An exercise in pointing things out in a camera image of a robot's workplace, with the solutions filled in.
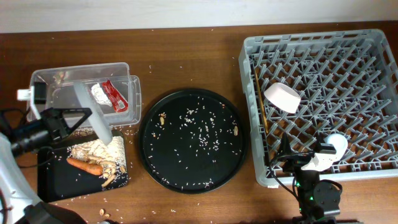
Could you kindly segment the pink bowl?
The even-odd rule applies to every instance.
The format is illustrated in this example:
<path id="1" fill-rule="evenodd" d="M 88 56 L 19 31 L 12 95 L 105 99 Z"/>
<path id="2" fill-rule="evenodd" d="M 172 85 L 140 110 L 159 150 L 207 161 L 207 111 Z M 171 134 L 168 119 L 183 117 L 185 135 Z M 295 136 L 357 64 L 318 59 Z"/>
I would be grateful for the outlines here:
<path id="1" fill-rule="evenodd" d="M 264 96 L 274 106 L 288 113 L 295 113 L 301 101 L 300 95 L 283 83 L 273 83 L 264 91 Z"/>

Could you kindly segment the red snack wrapper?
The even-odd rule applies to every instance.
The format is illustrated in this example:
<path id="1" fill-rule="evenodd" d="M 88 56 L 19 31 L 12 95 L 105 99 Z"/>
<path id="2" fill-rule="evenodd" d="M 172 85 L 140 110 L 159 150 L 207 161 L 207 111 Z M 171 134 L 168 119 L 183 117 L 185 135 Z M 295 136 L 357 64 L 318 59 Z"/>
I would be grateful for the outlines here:
<path id="1" fill-rule="evenodd" d="M 103 90 L 106 93 L 106 96 L 110 100 L 113 109 L 116 113 L 122 113 L 127 111 L 128 109 L 128 102 L 125 97 L 120 94 L 120 92 L 116 89 L 116 87 L 112 84 L 110 80 L 103 82 L 101 84 Z"/>

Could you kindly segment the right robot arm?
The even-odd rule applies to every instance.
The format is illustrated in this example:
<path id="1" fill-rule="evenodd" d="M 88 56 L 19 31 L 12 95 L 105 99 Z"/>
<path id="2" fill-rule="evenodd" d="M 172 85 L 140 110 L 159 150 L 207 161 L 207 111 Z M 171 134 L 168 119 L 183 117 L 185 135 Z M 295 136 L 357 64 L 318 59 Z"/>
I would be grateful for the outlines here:
<path id="1" fill-rule="evenodd" d="M 340 214 L 341 184 L 320 178 L 320 172 L 330 167 L 329 161 L 337 155 L 336 147 L 317 138 L 315 148 L 294 153 L 287 133 L 282 134 L 277 161 L 283 162 L 282 171 L 293 175 L 292 194 L 298 201 L 299 217 L 293 223 L 336 223 Z"/>

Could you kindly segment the light blue cup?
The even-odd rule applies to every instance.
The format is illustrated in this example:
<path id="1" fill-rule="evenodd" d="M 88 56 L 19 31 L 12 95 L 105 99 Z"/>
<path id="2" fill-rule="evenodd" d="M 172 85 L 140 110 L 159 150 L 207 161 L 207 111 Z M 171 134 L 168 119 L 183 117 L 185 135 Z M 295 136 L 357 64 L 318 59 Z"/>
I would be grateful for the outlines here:
<path id="1" fill-rule="evenodd" d="M 342 134 L 338 133 L 331 134 L 324 140 L 327 144 L 332 144 L 336 150 L 336 154 L 332 155 L 331 160 L 333 162 L 339 161 L 348 148 L 348 140 Z"/>

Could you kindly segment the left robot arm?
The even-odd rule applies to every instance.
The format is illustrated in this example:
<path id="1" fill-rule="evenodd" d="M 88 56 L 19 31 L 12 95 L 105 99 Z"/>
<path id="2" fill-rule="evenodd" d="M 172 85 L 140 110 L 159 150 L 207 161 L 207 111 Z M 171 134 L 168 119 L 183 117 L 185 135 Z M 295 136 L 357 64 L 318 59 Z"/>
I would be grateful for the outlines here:
<path id="1" fill-rule="evenodd" d="M 76 212 L 43 202 L 30 187 L 16 157 L 52 146 L 71 135 L 92 114 L 89 108 L 49 108 L 37 120 L 11 128 L 1 110 L 1 223 L 85 223 Z"/>

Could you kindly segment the grey bowl with rice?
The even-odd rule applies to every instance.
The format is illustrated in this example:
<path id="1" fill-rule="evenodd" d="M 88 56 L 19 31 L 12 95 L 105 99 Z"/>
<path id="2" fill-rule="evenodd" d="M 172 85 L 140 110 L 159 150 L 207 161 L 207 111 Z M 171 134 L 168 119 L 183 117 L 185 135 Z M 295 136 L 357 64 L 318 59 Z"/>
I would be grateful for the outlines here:
<path id="1" fill-rule="evenodd" d="M 73 89 L 81 107 L 89 108 L 91 110 L 91 115 L 88 117 L 88 122 L 98 138 L 103 142 L 104 145 L 107 146 L 112 141 L 113 135 L 109 128 L 109 123 L 105 119 L 99 104 L 97 104 L 95 101 L 91 90 L 83 82 L 75 82 L 73 84 Z"/>

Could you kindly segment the white tissue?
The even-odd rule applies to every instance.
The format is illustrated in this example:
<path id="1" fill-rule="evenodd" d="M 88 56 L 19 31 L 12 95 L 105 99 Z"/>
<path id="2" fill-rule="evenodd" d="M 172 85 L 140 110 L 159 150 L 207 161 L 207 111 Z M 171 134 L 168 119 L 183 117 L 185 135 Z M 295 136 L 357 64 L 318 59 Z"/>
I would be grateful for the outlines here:
<path id="1" fill-rule="evenodd" d="M 91 87 L 91 94 L 98 104 L 112 106 L 112 102 L 109 100 L 99 83 Z"/>

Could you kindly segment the orange carrot piece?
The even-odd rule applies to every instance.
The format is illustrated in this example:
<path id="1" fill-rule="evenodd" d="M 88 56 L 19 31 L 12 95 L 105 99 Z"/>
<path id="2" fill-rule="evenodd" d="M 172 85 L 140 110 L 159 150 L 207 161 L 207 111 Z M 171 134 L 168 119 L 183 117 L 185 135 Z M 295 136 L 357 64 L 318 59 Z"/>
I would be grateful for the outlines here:
<path id="1" fill-rule="evenodd" d="M 72 157 L 69 157 L 67 159 L 67 162 L 70 165 L 72 165 L 76 168 L 79 168 L 87 173 L 92 174 L 92 175 L 102 175 L 102 173 L 103 173 L 103 168 L 97 164 L 89 164 L 89 163 L 81 161 L 79 159 L 74 159 Z"/>

